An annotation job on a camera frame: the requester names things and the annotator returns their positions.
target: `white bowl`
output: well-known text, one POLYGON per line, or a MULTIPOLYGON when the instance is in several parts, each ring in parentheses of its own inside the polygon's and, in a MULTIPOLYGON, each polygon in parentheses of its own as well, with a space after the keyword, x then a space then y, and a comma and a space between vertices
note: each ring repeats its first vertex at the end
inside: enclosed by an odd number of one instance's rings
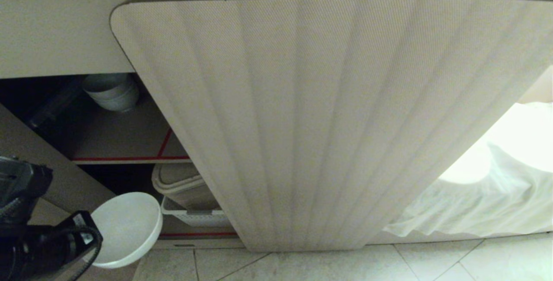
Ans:
POLYGON ((125 92, 111 100, 94 99, 99 106, 109 111, 127 111, 136 106, 139 97, 138 87, 135 84, 128 86, 125 92))
POLYGON ((103 237, 102 248, 93 263, 100 268, 119 268, 138 261, 154 246, 162 230, 159 203, 146 193, 112 198, 91 216, 103 237))
POLYGON ((89 75, 83 89, 94 100, 113 100, 124 94, 134 82, 127 73, 89 75))

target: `shelf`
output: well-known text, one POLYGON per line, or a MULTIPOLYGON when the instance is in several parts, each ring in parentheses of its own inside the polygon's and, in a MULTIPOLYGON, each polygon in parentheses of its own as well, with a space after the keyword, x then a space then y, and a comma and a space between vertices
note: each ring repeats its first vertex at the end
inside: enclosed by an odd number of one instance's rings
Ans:
POLYGON ((67 127, 61 147, 75 164, 190 162, 154 100, 142 95, 129 112, 93 106, 67 127))
POLYGON ((172 215, 163 216, 161 238, 236 237, 232 227, 192 227, 172 215))

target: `cabinet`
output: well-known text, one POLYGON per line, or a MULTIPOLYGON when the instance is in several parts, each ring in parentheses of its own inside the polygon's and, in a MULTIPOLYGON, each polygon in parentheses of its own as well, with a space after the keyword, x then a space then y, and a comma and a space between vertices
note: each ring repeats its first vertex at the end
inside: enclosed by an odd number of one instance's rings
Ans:
MULTIPOLYGON (((37 114, 44 114, 45 103, 81 78, 0 80, 0 153, 53 168, 54 183, 46 199, 67 212, 92 211, 130 191, 145 191, 161 202, 150 181, 154 165, 190 159, 145 88, 129 112, 103 110, 78 92, 40 125, 32 123, 37 114)), ((229 237, 237 237, 233 228, 190 227, 164 216, 161 239, 229 237)))

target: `pleated fabric panel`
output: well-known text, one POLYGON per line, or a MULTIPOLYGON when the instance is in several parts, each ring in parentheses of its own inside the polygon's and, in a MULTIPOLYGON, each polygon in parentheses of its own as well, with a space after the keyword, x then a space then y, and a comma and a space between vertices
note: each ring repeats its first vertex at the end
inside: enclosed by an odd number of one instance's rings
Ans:
POLYGON ((553 64, 537 0, 140 2, 111 26, 253 251, 362 247, 553 64))

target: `cord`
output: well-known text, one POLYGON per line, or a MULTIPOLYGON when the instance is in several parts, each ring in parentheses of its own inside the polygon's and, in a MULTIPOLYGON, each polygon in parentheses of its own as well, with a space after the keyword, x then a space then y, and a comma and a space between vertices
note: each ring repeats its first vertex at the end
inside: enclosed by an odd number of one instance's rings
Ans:
POLYGON ((90 268, 90 266, 93 264, 95 259, 98 257, 98 254, 100 253, 100 249, 102 248, 102 241, 103 241, 102 234, 100 234, 100 232, 96 228, 93 228, 91 226, 70 227, 70 228, 65 228, 63 230, 60 230, 52 234, 51 236, 48 236, 41 243, 41 244, 47 243, 50 240, 55 240, 56 238, 59 238, 65 234, 80 234, 82 232, 86 232, 94 236, 94 240, 96 244, 94 249, 94 254, 88 261, 86 261, 86 264, 77 271, 77 273, 75 273, 73 276, 69 278, 69 281, 75 281, 79 279, 79 277, 81 277, 81 275, 83 275, 83 273, 85 273, 85 271, 87 271, 90 268))
POLYGON ((4 205, 2 208, 0 208, 0 220, 5 218, 6 216, 9 216, 14 212, 14 210, 22 203, 21 198, 15 198, 10 203, 4 205))

